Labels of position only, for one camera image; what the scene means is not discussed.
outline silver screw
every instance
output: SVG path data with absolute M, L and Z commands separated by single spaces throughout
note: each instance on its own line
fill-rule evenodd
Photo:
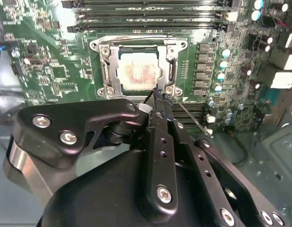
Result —
M 49 118 L 45 116 L 36 116 L 32 119 L 32 123 L 39 128 L 47 128 L 51 124 Z
M 20 53 L 19 53 L 19 51 L 13 50 L 13 51 L 11 51 L 11 56 L 14 58 L 19 58 Z
M 180 129 L 183 129 L 184 128 L 184 125 L 181 123 L 181 122 L 176 122 L 177 126 L 180 128 Z
M 234 217 L 231 215 L 231 213 L 226 210 L 225 208 L 221 209 L 221 216 L 222 219 L 229 225 L 229 226 L 234 226 L 235 221 Z
M 262 211 L 261 215 L 263 216 L 266 223 L 268 223 L 269 225 L 273 225 L 272 219 L 270 218 L 270 216 L 266 212 Z
M 208 148 L 210 147 L 210 144 L 206 140 L 203 140 L 203 143 L 206 147 L 208 147 Z
M 239 110 L 243 110 L 243 109 L 245 109 L 245 105 L 244 105 L 243 103 L 241 103 L 241 104 L 239 104 L 239 105 L 237 106 L 237 108 L 238 108 Z
M 75 144 L 78 139 L 73 132 L 64 131 L 60 134 L 60 140 L 65 144 L 72 145 Z
M 101 50 L 101 53 L 102 53 L 102 55 L 104 55 L 104 56 L 109 56 L 109 54 L 110 54 L 110 50 L 107 48 L 107 47 L 104 47 L 102 50 Z
M 132 104 L 132 103 L 128 103 L 128 104 L 127 104 L 127 107 L 129 108 L 129 110 L 135 111 L 134 104 Z
M 281 225 L 284 226 L 284 222 L 283 220 L 278 216 L 278 214 L 276 214 L 275 212 L 272 213 L 273 217 L 275 218 L 275 220 Z
M 163 186 L 159 186 L 156 190 L 157 196 L 163 203 L 170 203 L 172 196 L 169 190 Z
M 285 148 L 291 148 L 291 147 L 292 147 L 292 143 L 291 143 L 290 141 L 288 141 L 288 140 L 285 140 L 285 141 L 283 142 L 283 146 L 284 146 Z

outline blue wire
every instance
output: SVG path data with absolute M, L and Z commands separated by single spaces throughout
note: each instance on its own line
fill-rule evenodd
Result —
M 0 46 L 0 53 L 1 53 L 1 51 L 5 50 L 5 49 L 6 49 L 6 46 L 5 45 Z

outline cpu socket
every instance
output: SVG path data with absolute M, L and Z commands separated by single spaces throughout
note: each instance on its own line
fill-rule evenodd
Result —
M 154 87 L 172 96 L 176 87 L 178 54 L 187 38 L 169 35 L 106 35 L 90 42 L 99 53 L 104 85 L 97 94 L 107 99 L 143 100 Z

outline red wire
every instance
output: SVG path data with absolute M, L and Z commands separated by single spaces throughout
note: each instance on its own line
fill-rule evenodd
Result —
M 282 22 L 281 20 L 277 19 L 277 22 L 283 26 L 283 27 L 289 27 L 286 23 Z

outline motherboard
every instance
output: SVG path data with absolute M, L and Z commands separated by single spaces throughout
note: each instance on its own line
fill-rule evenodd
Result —
M 283 0 L 0 0 L 0 17 L 29 105 L 138 103 L 157 87 L 210 133 L 250 131 L 292 87 L 283 50 L 292 4 Z M 274 60 L 280 53 L 290 60 Z M 178 104 L 174 115 L 196 129 Z

